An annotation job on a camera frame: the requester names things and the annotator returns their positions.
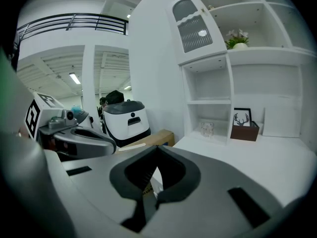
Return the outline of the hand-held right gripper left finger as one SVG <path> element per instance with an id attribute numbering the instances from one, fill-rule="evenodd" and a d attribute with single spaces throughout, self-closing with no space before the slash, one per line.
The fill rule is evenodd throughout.
<path id="1" fill-rule="evenodd" d="M 79 194 L 106 220 L 109 229 L 157 233 L 156 197 L 144 191 L 156 165 L 156 146 L 128 153 L 64 162 Z"/>

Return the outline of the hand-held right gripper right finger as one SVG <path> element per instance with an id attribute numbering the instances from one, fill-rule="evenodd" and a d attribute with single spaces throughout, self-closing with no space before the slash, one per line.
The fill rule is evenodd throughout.
<path id="1" fill-rule="evenodd" d="M 233 166 L 217 159 L 171 147 L 201 172 L 198 187 L 183 201 L 161 204 L 142 229 L 148 238 L 232 238 L 253 229 L 229 194 L 243 189 L 269 216 L 282 209 L 263 186 Z"/>

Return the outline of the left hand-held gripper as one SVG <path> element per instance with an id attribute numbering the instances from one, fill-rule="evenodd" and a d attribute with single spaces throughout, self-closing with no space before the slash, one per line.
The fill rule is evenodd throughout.
<path id="1" fill-rule="evenodd" d="M 54 97 L 37 92 L 33 95 L 25 126 L 29 137 L 43 149 L 57 152 L 63 161 L 115 153 L 113 139 L 95 129 L 76 126 L 72 110 L 65 109 Z"/>

